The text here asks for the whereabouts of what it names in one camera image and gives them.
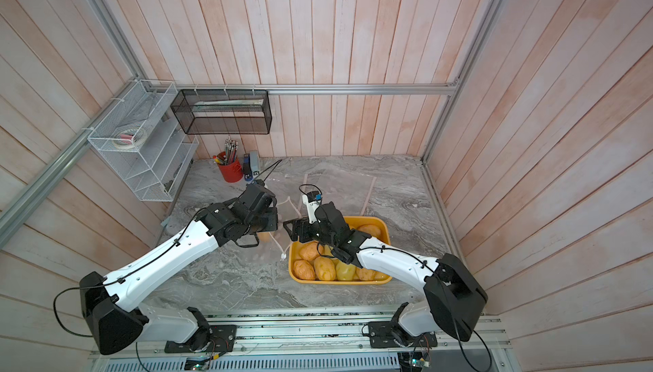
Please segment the clear zipper bag pink zip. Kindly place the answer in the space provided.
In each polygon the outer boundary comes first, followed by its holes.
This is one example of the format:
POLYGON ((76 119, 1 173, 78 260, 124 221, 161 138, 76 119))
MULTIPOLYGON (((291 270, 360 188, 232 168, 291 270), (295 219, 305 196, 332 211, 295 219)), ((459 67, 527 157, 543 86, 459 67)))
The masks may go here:
POLYGON ((292 241, 283 223, 298 219, 300 211, 290 197, 277 204, 277 230, 257 233, 259 245, 255 248, 254 259, 261 263, 284 261, 288 258, 292 241))

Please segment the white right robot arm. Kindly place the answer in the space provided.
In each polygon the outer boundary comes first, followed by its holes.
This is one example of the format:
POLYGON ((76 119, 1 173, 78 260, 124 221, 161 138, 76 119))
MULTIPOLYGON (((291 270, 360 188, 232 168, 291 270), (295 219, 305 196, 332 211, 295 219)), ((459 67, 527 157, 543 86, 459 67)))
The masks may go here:
POLYGON ((488 296, 458 257, 421 256, 390 246, 350 227, 333 203, 316 207, 308 217, 285 221, 283 227, 294 242, 324 244, 344 264, 386 274, 423 292, 421 302, 409 303, 394 315, 396 341, 438 329, 463 342, 474 334, 488 296))

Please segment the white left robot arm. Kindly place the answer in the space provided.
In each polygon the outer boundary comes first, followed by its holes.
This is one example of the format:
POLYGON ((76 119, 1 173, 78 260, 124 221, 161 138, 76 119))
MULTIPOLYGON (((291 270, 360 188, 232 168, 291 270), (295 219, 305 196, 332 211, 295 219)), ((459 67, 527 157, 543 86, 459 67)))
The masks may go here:
POLYGON ((277 197, 255 180, 238 197, 200 209, 182 231, 141 258, 105 276, 85 276, 79 283, 83 317, 100 353, 119 353, 140 341, 169 341, 192 352, 206 349, 212 329, 197 308, 154 308, 144 300, 202 256, 277 227, 277 197))

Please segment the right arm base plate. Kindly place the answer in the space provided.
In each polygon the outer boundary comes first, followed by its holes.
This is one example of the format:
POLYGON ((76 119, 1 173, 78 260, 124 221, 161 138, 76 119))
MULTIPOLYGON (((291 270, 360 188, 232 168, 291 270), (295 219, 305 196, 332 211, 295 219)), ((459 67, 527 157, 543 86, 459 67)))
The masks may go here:
POLYGON ((368 337, 372 348, 431 348, 438 346, 434 332, 411 336, 399 325, 401 312, 406 309, 408 302, 399 306, 390 321, 374 321, 362 328, 362 334, 368 337))

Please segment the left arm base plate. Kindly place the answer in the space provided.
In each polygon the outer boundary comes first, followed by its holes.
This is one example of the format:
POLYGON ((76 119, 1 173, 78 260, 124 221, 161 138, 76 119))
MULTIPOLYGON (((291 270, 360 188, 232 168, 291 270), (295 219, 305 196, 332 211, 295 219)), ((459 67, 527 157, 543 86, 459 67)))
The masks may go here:
POLYGON ((222 356, 233 350, 236 325, 211 325, 197 308, 188 307, 187 310, 197 321, 198 330, 185 342, 167 341, 165 353, 214 353, 222 356))

